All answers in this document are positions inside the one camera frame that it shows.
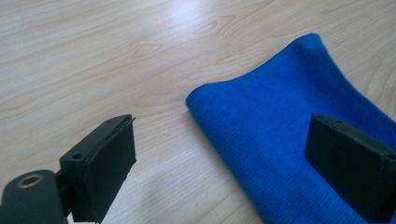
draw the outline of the folded towel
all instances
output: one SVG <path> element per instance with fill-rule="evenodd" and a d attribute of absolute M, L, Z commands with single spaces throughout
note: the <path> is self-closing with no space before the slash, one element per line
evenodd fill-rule
<path fill-rule="evenodd" d="M 312 113 L 344 120 L 396 148 L 396 124 L 344 78 L 316 34 L 187 105 L 268 223 L 364 223 L 304 159 Z"/>

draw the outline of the microfiber cloth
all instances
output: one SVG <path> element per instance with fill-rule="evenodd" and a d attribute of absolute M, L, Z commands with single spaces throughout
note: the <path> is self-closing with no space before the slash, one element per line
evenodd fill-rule
<path fill-rule="evenodd" d="M 364 223 L 304 159 L 312 113 L 396 148 L 396 124 L 353 88 L 316 34 L 244 76 L 197 88 L 186 103 L 268 223 Z"/>

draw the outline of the screw hole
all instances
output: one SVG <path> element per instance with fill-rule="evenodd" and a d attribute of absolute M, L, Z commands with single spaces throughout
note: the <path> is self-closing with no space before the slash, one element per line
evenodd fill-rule
<path fill-rule="evenodd" d="M 17 187 L 19 189 L 27 189 L 36 184 L 38 184 L 41 180 L 43 180 L 43 175 L 28 175 L 24 179 L 18 181 Z"/>
<path fill-rule="evenodd" d="M 82 157 L 81 153 L 77 153 L 77 154 L 73 155 L 73 159 L 76 159 L 76 160 L 80 159 L 81 157 Z"/>
<path fill-rule="evenodd" d="M 388 158 L 391 159 L 391 160 L 396 160 L 396 155 L 393 155 L 393 154 L 392 155 L 388 155 Z"/>

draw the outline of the wooden table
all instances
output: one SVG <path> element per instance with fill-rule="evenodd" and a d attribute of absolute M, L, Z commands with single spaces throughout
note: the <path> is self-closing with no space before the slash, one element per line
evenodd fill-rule
<path fill-rule="evenodd" d="M 1 1 L 0 190 L 57 171 L 102 121 L 131 113 L 138 162 L 104 223 L 262 223 L 184 101 L 311 32 L 396 119 L 393 0 Z"/>

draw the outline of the table surface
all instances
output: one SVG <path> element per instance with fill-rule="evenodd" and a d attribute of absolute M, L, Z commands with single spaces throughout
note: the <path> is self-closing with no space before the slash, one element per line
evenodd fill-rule
<path fill-rule="evenodd" d="M 185 99 L 311 32 L 396 119 L 393 0 L 1 1 L 0 190 L 57 171 L 102 121 L 130 113 L 137 163 L 104 223 L 262 223 Z"/>

